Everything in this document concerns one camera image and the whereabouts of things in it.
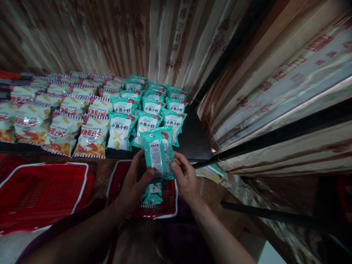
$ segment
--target small fish shrimp snack bag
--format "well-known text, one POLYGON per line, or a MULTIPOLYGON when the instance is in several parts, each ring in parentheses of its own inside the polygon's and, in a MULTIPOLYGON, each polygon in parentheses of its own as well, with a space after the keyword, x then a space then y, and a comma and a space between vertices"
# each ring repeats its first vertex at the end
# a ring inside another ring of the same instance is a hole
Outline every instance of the small fish shrimp snack bag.
POLYGON ((158 128, 161 123, 161 117, 158 115, 145 113, 140 110, 137 110, 137 113, 139 116, 139 120, 136 131, 132 132, 132 135, 135 136, 132 140, 132 146, 143 148, 143 142, 140 137, 140 133, 146 132, 154 128, 158 128))
POLYGON ((108 116, 113 110, 113 104, 109 98, 103 98, 96 95, 91 96, 88 114, 95 116, 108 116))
POLYGON ((177 136, 182 133, 183 121, 187 114, 177 114, 173 111, 165 110, 162 113, 162 125, 172 126, 172 145, 179 147, 177 136))
POLYGON ((144 96, 142 97, 142 106, 144 112, 155 115, 159 115, 161 111, 165 109, 164 103, 158 102, 156 100, 144 96))
POLYGON ((105 159, 105 143, 109 132, 109 118, 83 115, 84 123, 72 157, 105 159))
POLYGON ((138 116, 109 112, 109 119, 110 138, 107 143, 107 147, 117 150, 132 151, 129 137, 131 136, 132 129, 138 120, 138 116))
POLYGON ((172 150, 172 127, 164 126, 140 133, 145 151, 147 169, 155 168, 152 183, 175 178, 170 161, 174 158, 172 150))
POLYGON ((77 141, 75 136, 79 133, 82 123, 82 118, 55 109, 41 148, 54 154, 71 157, 71 152, 77 141))
POLYGON ((20 104, 17 101, 0 101, 0 141, 15 143, 15 120, 20 104))
POLYGON ((168 97, 170 99, 185 101, 187 95, 188 95, 188 93, 183 92, 183 91, 175 90, 172 88, 168 89, 168 97))
POLYGON ((26 102, 17 111, 15 135, 18 143, 42 146, 50 125, 50 104, 26 102))
POLYGON ((109 89, 105 89, 105 88, 100 88, 99 89, 99 96, 110 99, 110 96, 120 97, 120 92, 118 90, 114 91, 114 90, 109 90, 109 89))
POLYGON ((124 114, 135 114, 137 103, 134 99, 114 96, 111 96, 110 99, 113 103, 113 109, 115 112, 124 114))
POLYGON ((177 100, 177 99, 170 99, 166 97, 166 108, 170 111, 174 111, 178 114, 182 114, 184 113, 184 110, 187 105, 188 103, 184 101, 177 100))
POLYGON ((89 106, 89 96, 65 94, 66 97, 60 105, 60 111, 66 114, 73 114, 75 116, 83 117, 87 112, 89 106))
POLYGON ((34 97, 34 101, 37 103, 48 103, 51 104, 51 107, 57 108, 61 105, 64 98, 65 95, 38 92, 34 97))

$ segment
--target person's left hand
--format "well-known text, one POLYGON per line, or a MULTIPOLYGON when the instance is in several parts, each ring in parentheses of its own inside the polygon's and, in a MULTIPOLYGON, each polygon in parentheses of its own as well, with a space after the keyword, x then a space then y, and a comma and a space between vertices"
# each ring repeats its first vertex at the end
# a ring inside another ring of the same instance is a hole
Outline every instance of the person's left hand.
POLYGON ((114 208, 116 211, 122 213, 125 217, 129 216, 137 207, 147 185, 155 176, 155 169, 151 168, 140 178, 143 173, 142 165, 145 163, 145 159, 141 158, 143 154, 144 149, 141 149, 133 157, 131 166, 122 185, 121 192, 114 201, 114 208))

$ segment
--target floor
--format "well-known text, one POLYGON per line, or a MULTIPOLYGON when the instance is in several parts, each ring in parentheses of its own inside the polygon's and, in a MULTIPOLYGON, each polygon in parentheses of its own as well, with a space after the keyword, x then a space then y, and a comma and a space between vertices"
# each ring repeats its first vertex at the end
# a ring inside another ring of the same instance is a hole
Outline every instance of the floor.
MULTIPOLYGON (((116 160, 112 159, 67 159, 57 156, 25 156, 23 158, 29 163, 66 161, 91 163, 96 170, 93 199, 95 197, 105 197, 110 175, 116 163, 116 160)), ((243 219, 243 214, 223 209, 220 205, 222 200, 236 202, 236 199, 223 186, 206 178, 198 178, 197 189, 214 214, 235 237, 238 237, 242 229, 236 223, 243 219)), ((157 221, 144 219, 130 221, 119 236, 114 263, 164 263, 155 250, 154 232, 156 228, 157 221)), ((39 234, 40 231, 0 236, 1 263, 15 263, 23 249, 39 234)))

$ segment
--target white snack bag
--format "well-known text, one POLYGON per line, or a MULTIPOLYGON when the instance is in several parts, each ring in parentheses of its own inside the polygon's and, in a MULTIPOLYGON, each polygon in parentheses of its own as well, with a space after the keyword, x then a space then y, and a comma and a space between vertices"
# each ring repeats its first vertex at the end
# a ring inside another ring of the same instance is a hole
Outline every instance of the white snack bag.
POLYGON ((88 114, 95 116, 108 116, 109 111, 113 110, 113 104, 109 98, 103 98, 96 95, 91 96, 88 114))
POLYGON ((15 120, 18 101, 0 101, 0 141, 15 143, 15 120))
POLYGON ((50 124, 50 104, 26 102, 17 111, 15 132, 18 143, 42 146, 50 124))
POLYGON ((66 97, 60 105, 60 111, 66 114, 73 114, 75 116, 83 117, 87 112, 89 106, 89 96, 65 94, 66 97))
POLYGON ((46 87, 44 86, 18 86, 10 85, 11 100, 12 101, 34 101, 34 97, 37 92, 45 92, 46 87))
POLYGON ((42 149, 54 154, 71 157, 76 144, 75 136, 83 123, 83 119, 62 111, 54 110, 42 149))

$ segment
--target person's right hand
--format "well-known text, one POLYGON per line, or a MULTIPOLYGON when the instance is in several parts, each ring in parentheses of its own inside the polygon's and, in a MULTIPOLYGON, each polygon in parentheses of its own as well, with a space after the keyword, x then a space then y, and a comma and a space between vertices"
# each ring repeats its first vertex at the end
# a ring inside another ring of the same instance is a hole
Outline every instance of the person's right hand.
POLYGON ((177 187, 186 202, 189 205, 194 204, 199 199, 195 169, 183 154, 176 151, 174 151, 174 154, 175 161, 170 162, 170 167, 175 174, 177 187))

